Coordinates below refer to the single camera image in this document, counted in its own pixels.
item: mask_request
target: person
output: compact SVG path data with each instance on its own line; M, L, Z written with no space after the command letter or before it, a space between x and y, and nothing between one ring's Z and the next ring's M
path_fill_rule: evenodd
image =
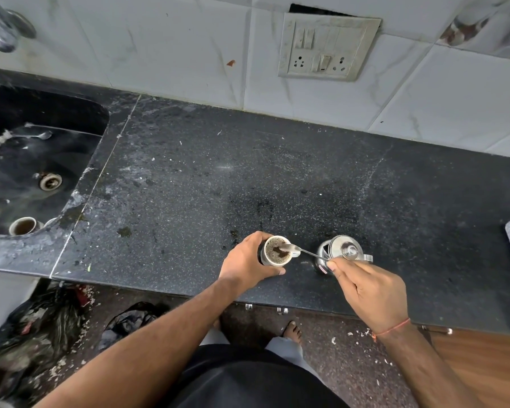
M246 237L229 252L212 285L96 356L36 407L347 407L304 362L301 333L292 322L264 350L230 345L211 329L247 289L286 272L258 261L258 247L270 236ZM398 275L342 258L328 267L421 407L483 406L409 322Z

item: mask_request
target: gray pants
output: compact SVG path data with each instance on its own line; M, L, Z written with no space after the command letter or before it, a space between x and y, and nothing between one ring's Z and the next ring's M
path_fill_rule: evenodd
M228 339L224 336L223 332L218 331L214 327L211 327L209 332L206 334L201 345L211 345L211 344L230 344ZM304 368L306 371L315 375L321 382L321 378L313 370L313 368L306 363L302 356L302 347L293 342L289 338L275 337L270 340L268 345L266 346L267 350L274 352L276 355L282 357L286 361L291 362L291 364L297 365L298 367Z

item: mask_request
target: tiled wall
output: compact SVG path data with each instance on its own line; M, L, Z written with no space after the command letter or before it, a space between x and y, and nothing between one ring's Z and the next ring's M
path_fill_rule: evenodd
M0 2L2 68L510 156L510 0ZM357 81L277 76L291 3L383 19Z

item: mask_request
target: switch plate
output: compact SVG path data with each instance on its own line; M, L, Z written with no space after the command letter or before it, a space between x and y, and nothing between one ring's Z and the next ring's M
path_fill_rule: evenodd
M286 13L278 76L355 81L379 18Z

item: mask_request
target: bracelet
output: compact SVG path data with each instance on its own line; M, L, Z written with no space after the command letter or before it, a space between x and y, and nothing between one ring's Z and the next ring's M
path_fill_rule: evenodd
M401 323L399 323L398 325L395 325L392 328L387 329L387 331L384 331L382 333L371 333L370 336L372 336L372 339L374 340L374 342L376 342L376 337L378 337L380 335L385 335L386 333L389 333L397 328L400 328L401 326L406 325L408 322L410 322L410 318L403 320Z

